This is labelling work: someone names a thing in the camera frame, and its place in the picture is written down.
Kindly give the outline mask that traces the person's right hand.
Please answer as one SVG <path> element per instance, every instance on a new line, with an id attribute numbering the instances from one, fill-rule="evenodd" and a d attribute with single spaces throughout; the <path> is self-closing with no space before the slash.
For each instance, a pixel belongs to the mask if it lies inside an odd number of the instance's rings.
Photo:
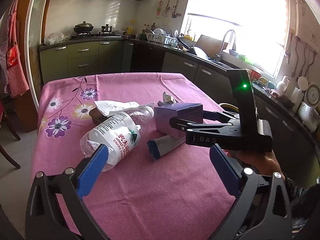
<path id="1" fill-rule="evenodd" d="M 281 171 L 273 151 L 260 153 L 254 151 L 225 150 L 225 152 L 228 157 L 237 158 L 243 163 L 254 166 L 262 175 L 271 176 L 274 172 L 278 172 L 283 181 L 285 181 L 285 176 Z"/>

